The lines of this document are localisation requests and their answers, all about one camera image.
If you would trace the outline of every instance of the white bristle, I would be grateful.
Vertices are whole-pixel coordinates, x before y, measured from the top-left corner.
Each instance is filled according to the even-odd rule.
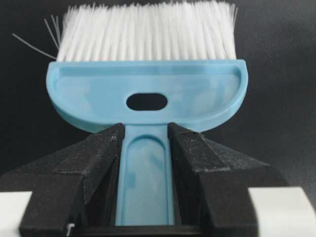
[[[68,8],[62,33],[58,17],[51,16],[56,38],[45,24],[59,49],[58,62],[236,59],[236,14],[234,4],[215,0],[81,5]]]

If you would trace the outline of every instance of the oval hole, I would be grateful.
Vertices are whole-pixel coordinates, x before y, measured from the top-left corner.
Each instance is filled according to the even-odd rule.
[[[161,110],[168,103],[164,95],[158,93],[137,93],[127,99],[127,106],[132,110]]]

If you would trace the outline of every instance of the brush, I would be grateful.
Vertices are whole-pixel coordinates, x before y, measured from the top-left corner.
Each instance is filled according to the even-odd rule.
[[[241,106],[236,13],[217,1],[74,6],[62,33],[52,17],[56,39],[45,21],[58,48],[46,77],[56,111],[90,132],[125,126],[116,225],[174,224],[167,125],[206,131]]]

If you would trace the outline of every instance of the black fabric background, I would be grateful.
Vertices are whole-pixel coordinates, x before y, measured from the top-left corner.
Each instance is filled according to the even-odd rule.
[[[239,9],[236,51],[247,62],[249,87],[237,114],[205,134],[278,168],[315,206],[316,1],[229,2]],[[82,3],[92,1],[0,0],[0,174],[88,135],[63,121],[50,103],[45,75],[51,60],[11,36],[56,55],[43,19]]]

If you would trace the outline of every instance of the blue plastic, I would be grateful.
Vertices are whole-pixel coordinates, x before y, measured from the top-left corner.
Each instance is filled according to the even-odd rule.
[[[201,132],[239,109],[248,74],[243,60],[50,63],[47,90],[56,111],[90,132],[125,125],[116,225],[172,225],[167,124]],[[126,105],[135,93],[160,93],[158,111]]]

